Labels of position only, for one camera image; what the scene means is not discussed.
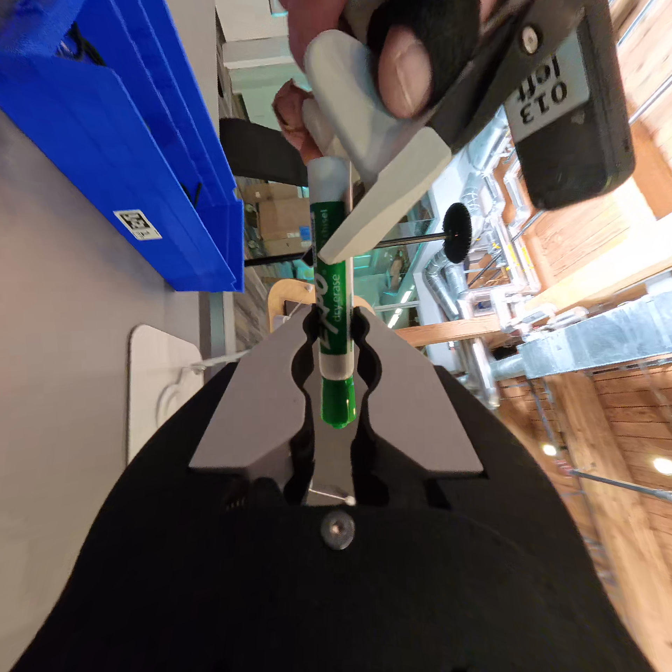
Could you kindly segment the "black chair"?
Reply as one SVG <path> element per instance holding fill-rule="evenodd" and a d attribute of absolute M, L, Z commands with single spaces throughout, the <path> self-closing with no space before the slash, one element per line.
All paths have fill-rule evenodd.
<path fill-rule="evenodd" d="M 280 131 L 244 119 L 221 118 L 219 132 L 234 177 L 308 187 L 307 166 Z"/>

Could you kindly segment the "silver ceiling pipe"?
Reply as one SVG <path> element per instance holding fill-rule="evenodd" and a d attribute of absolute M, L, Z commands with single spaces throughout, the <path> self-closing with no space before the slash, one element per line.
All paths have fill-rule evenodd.
<path fill-rule="evenodd" d="M 467 298 L 467 281 L 462 263 L 449 260 L 441 247 L 423 271 L 425 284 L 450 323 L 472 319 L 473 305 Z M 514 355 L 495 360 L 481 338 L 458 341 L 459 367 L 464 373 L 463 385 L 485 407 L 495 411 L 500 406 L 497 382 L 524 375 L 522 357 Z"/>

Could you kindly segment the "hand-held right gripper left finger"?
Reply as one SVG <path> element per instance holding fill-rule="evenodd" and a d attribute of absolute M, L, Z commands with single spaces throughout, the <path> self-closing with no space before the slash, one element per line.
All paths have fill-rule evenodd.
<path fill-rule="evenodd" d="M 291 478 L 290 441 L 307 418 L 292 365 L 300 349 L 313 354 L 305 331 L 315 305 L 302 305 L 245 354 L 234 369 L 189 467 L 245 478 Z"/>

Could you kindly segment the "person's left hand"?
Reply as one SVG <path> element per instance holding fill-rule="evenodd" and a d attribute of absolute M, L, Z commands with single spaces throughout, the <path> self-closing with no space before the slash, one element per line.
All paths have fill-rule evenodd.
<path fill-rule="evenodd" d="M 319 34 L 338 29 L 365 38 L 372 14 L 382 1 L 280 1 L 280 5 L 286 11 L 290 53 L 304 72 L 307 47 Z M 387 30 L 376 83 L 383 104 L 397 118 L 411 118 L 426 107 L 432 91 L 432 66 L 426 48 L 410 28 Z M 291 80 L 273 100 L 281 134 L 304 164 L 323 156 L 303 120 L 302 107 L 309 98 L 311 94 Z"/>

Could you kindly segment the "large blue bin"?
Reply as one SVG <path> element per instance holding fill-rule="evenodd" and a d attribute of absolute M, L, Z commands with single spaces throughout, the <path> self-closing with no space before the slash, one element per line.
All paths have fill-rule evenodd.
<path fill-rule="evenodd" d="M 1 109 L 166 281 L 244 289 L 244 213 L 166 1 L 2 1 Z"/>

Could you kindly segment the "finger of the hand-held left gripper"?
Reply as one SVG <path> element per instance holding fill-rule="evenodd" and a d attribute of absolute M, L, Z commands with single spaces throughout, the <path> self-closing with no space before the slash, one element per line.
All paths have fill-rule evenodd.
<path fill-rule="evenodd" d="M 319 259 L 332 265 L 375 248 L 451 161 L 440 135 L 429 126 L 420 129 L 319 250 Z"/>
<path fill-rule="evenodd" d="M 382 103 L 370 49 L 337 29 L 314 38 L 304 56 L 316 103 L 364 185 L 380 174 L 423 127 L 423 118 L 402 120 Z"/>

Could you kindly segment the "wooden ceiling beam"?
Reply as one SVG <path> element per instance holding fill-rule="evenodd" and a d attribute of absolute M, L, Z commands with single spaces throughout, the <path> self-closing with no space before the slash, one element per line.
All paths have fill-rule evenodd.
<path fill-rule="evenodd" d="M 395 333 L 413 348 L 424 348 L 451 341 L 474 340 L 501 331 L 495 315 L 466 318 L 445 323 L 398 329 Z"/>

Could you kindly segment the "cardboard panel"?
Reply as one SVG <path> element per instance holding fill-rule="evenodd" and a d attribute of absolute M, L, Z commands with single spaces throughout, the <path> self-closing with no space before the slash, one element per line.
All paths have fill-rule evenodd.
<path fill-rule="evenodd" d="M 307 198 L 263 201 L 257 206 L 259 235 L 268 256 L 304 254 L 312 247 Z"/>

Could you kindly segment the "large silver ceiling duct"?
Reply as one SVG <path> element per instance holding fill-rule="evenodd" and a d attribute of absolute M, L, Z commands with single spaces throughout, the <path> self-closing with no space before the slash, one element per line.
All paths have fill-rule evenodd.
<path fill-rule="evenodd" d="M 529 379 L 671 354 L 671 293 L 637 301 L 519 347 Z"/>

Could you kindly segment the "green dry erase marker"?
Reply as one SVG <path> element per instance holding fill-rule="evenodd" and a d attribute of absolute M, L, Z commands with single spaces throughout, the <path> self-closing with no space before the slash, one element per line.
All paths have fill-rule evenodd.
<path fill-rule="evenodd" d="M 356 419 L 354 303 L 352 261 L 328 264 L 319 256 L 347 214 L 349 165 L 325 156 L 308 164 L 308 195 L 314 253 L 315 305 L 318 318 L 318 368 L 321 374 L 321 418 L 335 429 Z"/>

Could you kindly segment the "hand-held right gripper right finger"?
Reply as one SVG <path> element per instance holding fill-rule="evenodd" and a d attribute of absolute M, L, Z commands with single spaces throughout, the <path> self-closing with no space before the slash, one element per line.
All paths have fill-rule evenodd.
<path fill-rule="evenodd" d="M 484 467 L 431 361 L 365 308 L 355 308 L 352 337 L 366 390 L 353 471 L 398 468 L 425 478 L 471 478 Z"/>

